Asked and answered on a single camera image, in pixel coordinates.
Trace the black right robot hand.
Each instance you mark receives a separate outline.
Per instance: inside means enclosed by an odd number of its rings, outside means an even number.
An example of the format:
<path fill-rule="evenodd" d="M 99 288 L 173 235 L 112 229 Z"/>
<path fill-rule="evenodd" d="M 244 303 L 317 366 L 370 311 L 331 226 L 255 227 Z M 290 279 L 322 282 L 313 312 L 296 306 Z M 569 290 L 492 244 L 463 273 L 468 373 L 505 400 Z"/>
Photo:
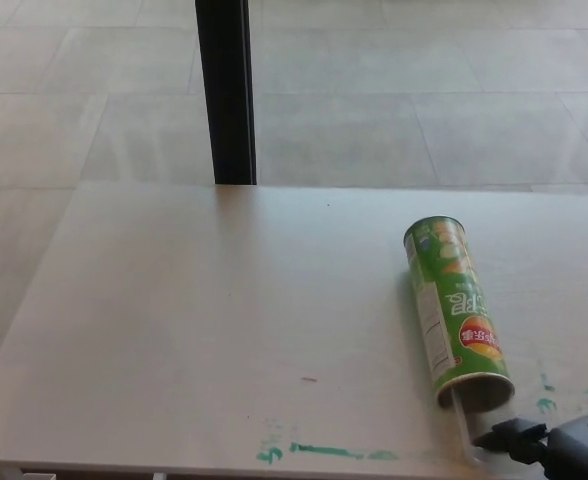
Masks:
<path fill-rule="evenodd" d="M 588 479 L 588 415 L 552 429 L 516 417 L 493 425 L 472 444 L 524 465 L 538 463 L 547 479 Z"/>

